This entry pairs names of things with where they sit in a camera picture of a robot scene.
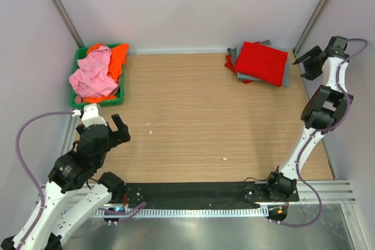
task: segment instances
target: red cloth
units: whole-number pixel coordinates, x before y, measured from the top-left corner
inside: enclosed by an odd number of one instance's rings
[[[226,66],[228,69],[230,69],[236,76],[237,76],[237,73],[236,71],[233,69],[233,65],[232,65],[232,58],[230,55],[226,55],[225,58],[227,59],[227,62],[224,64],[224,66]],[[249,84],[251,82],[253,82],[253,80],[241,80],[241,82],[243,84]]]
[[[261,44],[244,42],[234,71],[282,86],[288,53]]]

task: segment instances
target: pink cloth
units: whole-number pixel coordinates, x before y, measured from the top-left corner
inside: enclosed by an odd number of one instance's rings
[[[79,69],[69,77],[74,92],[83,98],[109,96],[117,87],[107,75],[110,58],[111,49],[100,46],[85,59],[78,60]]]

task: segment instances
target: green basket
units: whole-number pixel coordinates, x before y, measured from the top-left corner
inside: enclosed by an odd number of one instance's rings
[[[109,48],[116,47],[121,43],[116,44],[109,44],[107,45]],[[86,58],[87,50],[89,47],[79,48],[76,53],[76,60],[74,62],[74,70],[75,72],[78,69],[78,60]],[[114,100],[104,100],[99,102],[101,107],[109,107],[110,105],[121,105],[124,102],[124,69],[122,69],[121,77],[120,77],[120,87],[116,93],[117,99]],[[73,108],[82,109],[85,105],[88,105],[87,102],[82,102],[81,104],[76,104],[74,100],[76,99],[77,94],[74,92],[73,88],[71,89],[70,93],[70,105]]]

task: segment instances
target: wooden tabletop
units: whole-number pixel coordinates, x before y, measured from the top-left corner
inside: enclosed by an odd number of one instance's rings
[[[242,84],[224,63],[224,54],[128,56],[125,101],[101,114],[107,120],[120,114],[132,139],[108,153],[96,176],[112,171],[127,182],[266,179],[304,125],[308,98],[298,68],[290,67],[290,86],[278,88]],[[321,143],[302,175],[332,179]]]

